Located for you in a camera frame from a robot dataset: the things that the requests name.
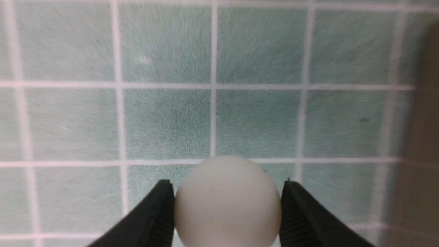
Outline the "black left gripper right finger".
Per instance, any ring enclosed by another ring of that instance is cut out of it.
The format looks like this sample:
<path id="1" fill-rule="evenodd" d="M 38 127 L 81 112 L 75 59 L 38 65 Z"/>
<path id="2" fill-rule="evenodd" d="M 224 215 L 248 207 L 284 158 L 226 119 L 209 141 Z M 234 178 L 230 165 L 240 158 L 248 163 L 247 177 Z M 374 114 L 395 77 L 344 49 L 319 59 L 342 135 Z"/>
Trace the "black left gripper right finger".
<path id="1" fill-rule="evenodd" d="M 281 247 L 373 247 L 296 181 L 284 182 L 281 206 Z"/>

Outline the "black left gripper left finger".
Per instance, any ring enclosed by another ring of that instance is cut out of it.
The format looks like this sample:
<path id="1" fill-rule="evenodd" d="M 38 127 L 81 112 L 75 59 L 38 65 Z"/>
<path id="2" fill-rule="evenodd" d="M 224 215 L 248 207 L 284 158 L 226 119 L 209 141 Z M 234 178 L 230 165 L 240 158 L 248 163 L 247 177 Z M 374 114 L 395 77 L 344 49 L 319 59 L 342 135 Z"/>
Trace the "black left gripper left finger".
<path id="1" fill-rule="evenodd" d="M 171 247 L 174 238 L 174 188 L 162 179 L 127 216 L 90 247 Z"/>

